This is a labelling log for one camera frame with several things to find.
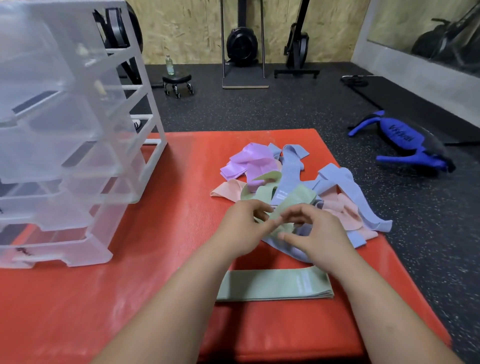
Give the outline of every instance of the stool seat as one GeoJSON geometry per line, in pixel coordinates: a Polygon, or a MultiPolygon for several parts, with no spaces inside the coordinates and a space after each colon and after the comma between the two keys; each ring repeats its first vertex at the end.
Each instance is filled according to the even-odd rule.
{"type": "Polygon", "coordinates": [[[163,82],[167,84],[184,84],[189,82],[192,79],[192,75],[180,75],[180,74],[169,74],[168,76],[162,76],[163,82]]]}

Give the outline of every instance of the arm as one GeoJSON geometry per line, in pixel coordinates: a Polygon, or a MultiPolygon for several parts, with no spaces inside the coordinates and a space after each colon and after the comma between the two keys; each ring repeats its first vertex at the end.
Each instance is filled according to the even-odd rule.
{"type": "Polygon", "coordinates": [[[240,201],[218,230],[168,280],[160,292],[107,345],[93,364],[196,363],[220,283],[233,259],[252,251],[282,218],[267,220],[272,208],[240,201]]]}
{"type": "Polygon", "coordinates": [[[306,204],[288,208],[282,217],[313,224],[310,236],[283,234],[279,238],[303,250],[315,265],[339,280],[372,363],[461,363],[358,255],[337,217],[306,204]]]}

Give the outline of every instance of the red mat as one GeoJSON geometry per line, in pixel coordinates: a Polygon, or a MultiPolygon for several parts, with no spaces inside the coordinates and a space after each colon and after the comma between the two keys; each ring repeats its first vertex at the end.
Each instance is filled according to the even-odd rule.
{"type": "MultiPolygon", "coordinates": [[[[87,363],[219,224],[230,201],[210,197],[219,168],[249,142],[301,144],[302,180],[335,160],[313,129],[169,133],[141,201],[129,206],[103,265],[39,263],[0,270],[0,363],[87,363]]],[[[150,147],[145,147],[147,156],[150,147]]],[[[450,337],[383,236],[358,252],[448,345],[450,337]]],[[[235,269],[305,264],[265,243],[235,269]]],[[[201,359],[239,361],[361,356],[364,347],[348,301],[333,279],[334,299],[221,303],[215,306],[201,359]]]]}

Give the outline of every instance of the black rolling stool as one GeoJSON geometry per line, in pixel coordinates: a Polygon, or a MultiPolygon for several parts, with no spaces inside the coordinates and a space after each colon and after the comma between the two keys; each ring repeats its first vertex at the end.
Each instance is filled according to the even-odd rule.
{"type": "Polygon", "coordinates": [[[178,75],[178,74],[169,74],[168,76],[163,76],[163,87],[165,89],[165,95],[170,95],[170,91],[167,89],[167,85],[172,85],[173,92],[175,92],[175,96],[177,98],[180,98],[180,94],[177,89],[178,84],[187,84],[188,92],[190,92],[190,95],[193,95],[193,87],[192,84],[190,83],[190,80],[192,79],[192,75],[178,75]]]}

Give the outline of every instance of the plywood panel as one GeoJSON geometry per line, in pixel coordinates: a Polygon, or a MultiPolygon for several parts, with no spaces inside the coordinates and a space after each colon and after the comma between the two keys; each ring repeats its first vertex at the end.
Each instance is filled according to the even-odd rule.
{"type": "MultiPolygon", "coordinates": [[[[144,35],[145,63],[220,63],[219,0],[130,0],[144,35]]],[[[310,36],[307,61],[349,61],[369,0],[313,0],[303,31],[310,36]]],[[[300,0],[264,0],[266,62],[284,62],[283,48],[300,0]]],[[[247,26],[260,42],[260,2],[248,0],[247,26]]],[[[237,25],[237,1],[224,0],[225,41],[237,25]]]]}
{"type": "Polygon", "coordinates": [[[383,0],[379,3],[368,39],[410,52],[417,38],[439,23],[432,18],[458,20],[477,0],[383,0]]]}

